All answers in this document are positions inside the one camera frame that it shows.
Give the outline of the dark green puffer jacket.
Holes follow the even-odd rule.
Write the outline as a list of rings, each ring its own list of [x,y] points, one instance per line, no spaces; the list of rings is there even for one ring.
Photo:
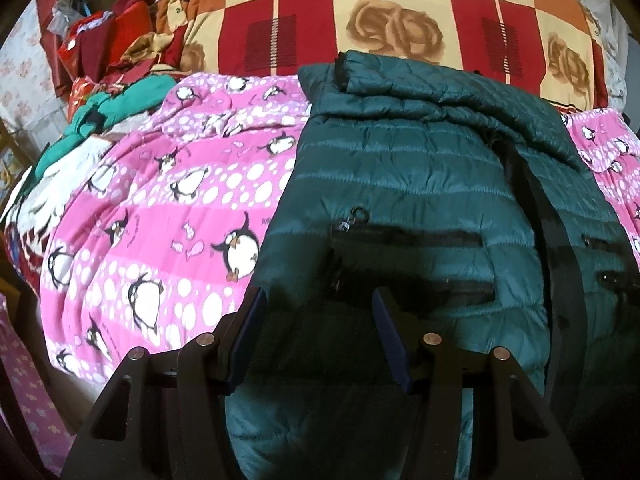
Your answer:
[[[416,416],[372,296],[511,351],[589,479],[639,474],[639,269],[560,114],[518,88],[356,51],[302,67],[310,116],[253,274],[268,312],[226,402],[250,479],[395,479]]]

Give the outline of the red clothes pile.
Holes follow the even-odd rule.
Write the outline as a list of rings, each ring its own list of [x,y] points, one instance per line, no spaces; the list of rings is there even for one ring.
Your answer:
[[[152,72],[174,41],[156,31],[156,0],[117,0],[52,32],[53,88],[77,102],[89,91],[117,96]]]

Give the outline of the pink penguin fleece blanket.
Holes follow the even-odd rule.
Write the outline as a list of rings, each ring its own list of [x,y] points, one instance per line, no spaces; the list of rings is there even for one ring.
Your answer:
[[[309,116],[298,74],[196,74],[171,89],[51,218],[51,363],[104,382],[130,348],[180,348],[235,311]]]

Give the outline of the green cloth garment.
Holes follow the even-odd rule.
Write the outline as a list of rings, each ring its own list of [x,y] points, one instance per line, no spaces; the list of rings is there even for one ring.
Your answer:
[[[159,107],[175,85],[175,79],[169,75],[152,75],[137,81],[117,96],[107,92],[90,96],[76,110],[62,136],[43,151],[32,170],[34,181],[39,182],[50,166],[70,154],[89,136],[100,134],[129,117]]]

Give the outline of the red orange rose blanket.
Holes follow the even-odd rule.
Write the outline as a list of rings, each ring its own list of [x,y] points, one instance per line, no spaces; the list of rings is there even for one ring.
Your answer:
[[[563,110],[605,107],[604,49],[578,0],[160,0],[191,72],[292,75],[341,52],[474,72]]]

